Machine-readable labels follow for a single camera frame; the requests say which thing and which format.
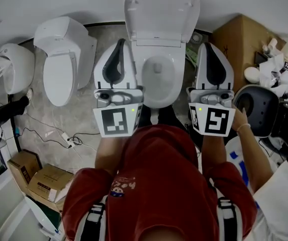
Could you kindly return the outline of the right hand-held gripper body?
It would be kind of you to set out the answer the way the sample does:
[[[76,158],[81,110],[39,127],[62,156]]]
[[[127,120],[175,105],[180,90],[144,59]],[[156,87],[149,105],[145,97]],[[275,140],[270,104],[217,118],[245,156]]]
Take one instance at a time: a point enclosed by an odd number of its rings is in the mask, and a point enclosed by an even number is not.
[[[193,129],[206,136],[227,136],[232,126],[235,109],[234,92],[224,89],[186,89]]]

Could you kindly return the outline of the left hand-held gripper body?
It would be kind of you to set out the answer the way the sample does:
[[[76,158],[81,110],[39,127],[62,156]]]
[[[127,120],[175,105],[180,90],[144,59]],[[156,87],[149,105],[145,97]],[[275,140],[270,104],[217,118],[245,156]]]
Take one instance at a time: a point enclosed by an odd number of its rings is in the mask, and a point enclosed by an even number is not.
[[[140,89],[97,89],[93,109],[102,137],[130,137],[137,129],[144,95]]]

